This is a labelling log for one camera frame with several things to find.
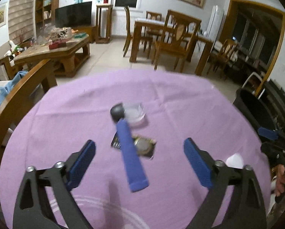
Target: black television screen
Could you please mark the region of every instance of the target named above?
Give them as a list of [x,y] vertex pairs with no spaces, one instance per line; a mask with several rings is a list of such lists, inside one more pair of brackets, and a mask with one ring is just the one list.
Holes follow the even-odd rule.
[[91,3],[77,3],[55,10],[56,27],[77,27],[91,25]]

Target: window blind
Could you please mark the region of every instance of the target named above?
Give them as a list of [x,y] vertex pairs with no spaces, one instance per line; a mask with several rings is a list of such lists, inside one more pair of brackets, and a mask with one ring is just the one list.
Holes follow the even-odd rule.
[[32,37],[34,0],[10,0],[8,10],[9,38],[15,44]]

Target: wooden door frame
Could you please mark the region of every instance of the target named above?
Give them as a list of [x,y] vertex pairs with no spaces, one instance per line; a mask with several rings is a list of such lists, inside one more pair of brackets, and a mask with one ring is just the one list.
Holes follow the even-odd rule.
[[220,42],[224,42],[226,39],[231,38],[232,33],[233,33],[233,28],[237,20],[237,15],[238,15],[237,11],[238,11],[239,4],[248,4],[252,7],[258,8],[259,10],[261,9],[262,11],[265,11],[269,14],[272,14],[276,17],[280,17],[282,19],[280,37],[279,37],[279,41],[277,44],[277,48],[273,56],[272,62],[268,68],[268,71],[266,75],[264,76],[261,84],[256,90],[255,95],[258,96],[262,90],[264,82],[266,82],[267,79],[270,77],[270,74],[275,66],[276,60],[278,58],[278,55],[279,55],[279,52],[282,46],[282,41],[283,41],[284,31],[285,31],[285,12],[277,8],[271,7],[269,5],[259,3],[259,2],[254,2],[254,1],[249,1],[249,0],[230,0],[225,23],[224,23],[224,26],[223,26],[223,29],[222,29],[222,32],[219,38]]

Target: purple tablecloth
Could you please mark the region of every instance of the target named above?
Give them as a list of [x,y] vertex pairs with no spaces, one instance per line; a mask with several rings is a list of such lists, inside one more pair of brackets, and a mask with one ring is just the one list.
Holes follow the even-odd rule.
[[[142,102],[144,126],[132,130],[157,140],[154,158],[141,158],[150,186],[131,193],[121,152],[110,147],[116,132],[111,107]],[[96,142],[96,156],[81,185],[72,191],[94,228],[185,228],[204,200],[207,189],[183,152],[191,137],[214,159],[238,152],[255,169],[265,206],[270,200],[270,170],[260,141],[236,108],[206,79],[166,72],[123,70],[84,77],[51,89],[14,131],[0,168],[0,200],[12,228],[18,188],[26,167],[49,168]],[[49,191],[52,208],[65,225]],[[221,222],[227,192],[215,223]]]

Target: blue gripper pad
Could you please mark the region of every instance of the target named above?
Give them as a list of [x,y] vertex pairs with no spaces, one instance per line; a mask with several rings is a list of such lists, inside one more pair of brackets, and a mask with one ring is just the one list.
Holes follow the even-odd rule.
[[88,166],[96,154],[96,145],[94,141],[88,140],[80,151],[76,162],[68,171],[68,182],[66,188],[68,191],[79,186]]
[[276,131],[266,129],[264,127],[258,128],[258,135],[265,137],[267,139],[270,139],[272,141],[275,141],[278,139],[278,133]]
[[116,128],[130,190],[136,192],[145,189],[149,186],[149,181],[136,153],[130,127],[125,119],[121,119]]
[[191,167],[197,175],[201,185],[210,189],[212,187],[212,170],[201,157],[201,152],[206,153],[205,151],[201,151],[190,139],[184,141],[184,153]]

